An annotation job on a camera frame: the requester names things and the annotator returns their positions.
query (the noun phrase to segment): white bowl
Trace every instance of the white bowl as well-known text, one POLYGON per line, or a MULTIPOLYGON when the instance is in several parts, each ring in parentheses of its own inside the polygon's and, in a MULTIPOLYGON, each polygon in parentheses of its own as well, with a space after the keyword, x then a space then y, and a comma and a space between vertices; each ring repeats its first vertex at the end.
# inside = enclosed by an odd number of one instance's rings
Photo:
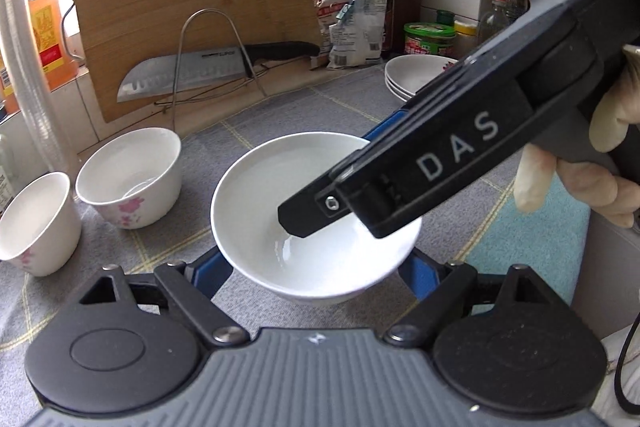
POLYGON ((245 154, 220 180, 211 228, 229 263, 291 301, 332 305, 396 270, 414 247, 421 219, 376 239, 355 215, 300 239, 278 222, 278 206, 367 140, 310 132, 271 140, 245 154))
POLYGON ((388 77, 385 77, 385 86, 386 89, 391 91, 391 93, 396 97, 402 100, 403 102, 408 102, 411 99, 411 96, 405 93, 404 91, 398 89, 394 84, 389 82, 388 77))
POLYGON ((438 55, 401 55, 386 63, 385 76, 393 86, 413 96, 456 62, 438 55))
POLYGON ((0 260, 37 277, 60 269, 74 253, 82 222, 71 181, 51 172, 27 185, 0 219, 0 260))
POLYGON ((141 229, 164 216, 180 195, 180 138, 150 127, 94 153, 76 180, 78 197, 120 229, 141 229))

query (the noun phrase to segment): black round pad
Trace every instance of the black round pad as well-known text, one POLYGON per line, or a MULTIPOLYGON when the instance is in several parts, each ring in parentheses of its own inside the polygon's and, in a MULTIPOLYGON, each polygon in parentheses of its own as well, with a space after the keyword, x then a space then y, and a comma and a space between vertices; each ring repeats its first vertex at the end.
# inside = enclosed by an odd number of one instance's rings
POLYGON ((193 334, 119 303, 74 308, 37 336, 27 377, 46 402, 79 414, 123 413, 179 388, 200 360, 193 334))
POLYGON ((517 415, 588 407, 607 364, 578 317, 532 303, 453 323, 436 339, 433 358, 447 383, 475 404, 517 415))
POLYGON ((94 330, 71 344, 71 358, 92 371, 117 371, 136 363, 145 352, 145 343, 133 331, 94 330))

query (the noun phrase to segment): finger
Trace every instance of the finger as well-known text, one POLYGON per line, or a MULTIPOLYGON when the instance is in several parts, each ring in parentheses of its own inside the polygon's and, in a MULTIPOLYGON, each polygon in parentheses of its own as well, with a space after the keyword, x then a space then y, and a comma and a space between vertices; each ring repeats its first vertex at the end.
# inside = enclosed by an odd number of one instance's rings
POLYGON ((589 138, 595 150, 609 152, 626 137, 630 123, 640 122, 640 48, 623 48, 626 67, 600 100, 591 118, 589 138))
POLYGON ((618 186, 618 194, 615 200, 605 206, 592 205, 593 210, 606 216, 612 214, 633 214, 640 208, 640 186, 617 176, 614 179, 618 186))
POLYGON ((595 163, 569 163, 559 159, 557 171, 566 191, 589 206, 606 206, 618 197, 615 176, 595 163))
POLYGON ((633 227, 634 225, 634 215, 633 214, 603 214, 601 212, 599 212, 599 214, 604 217, 605 219, 607 219, 608 221, 610 221, 611 223, 613 223, 614 225, 616 225, 617 227, 620 227, 621 229, 631 229, 631 227, 633 227))
POLYGON ((534 212, 544 203, 556 172, 556 157, 533 144, 522 150, 513 185, 513 197, 521 212, 534 212))

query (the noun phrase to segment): yellow lid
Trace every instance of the yellow lid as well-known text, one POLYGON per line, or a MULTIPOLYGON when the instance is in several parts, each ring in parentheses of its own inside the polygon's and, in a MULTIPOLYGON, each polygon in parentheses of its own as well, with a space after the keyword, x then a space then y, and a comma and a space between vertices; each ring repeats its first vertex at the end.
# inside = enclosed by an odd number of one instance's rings
POLYGON ((463 35, 469 35, 470 37, 475 36, 478 31, 478 23, 476 22, 462 22, 462 21, 454 21, 453 27, 456 33, 462 33, 463 35))

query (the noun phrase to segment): orange bottle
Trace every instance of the orange bottle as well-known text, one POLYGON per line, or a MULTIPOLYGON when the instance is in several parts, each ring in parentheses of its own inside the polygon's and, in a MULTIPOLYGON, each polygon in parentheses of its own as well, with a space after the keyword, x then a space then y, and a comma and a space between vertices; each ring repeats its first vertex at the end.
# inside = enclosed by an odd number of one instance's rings
POLYGON ((66 54, 62 45, 59 0, 29 0, 29 12, 42 69, 49 89, 53 90, 78 74, 78 64, 66 54))

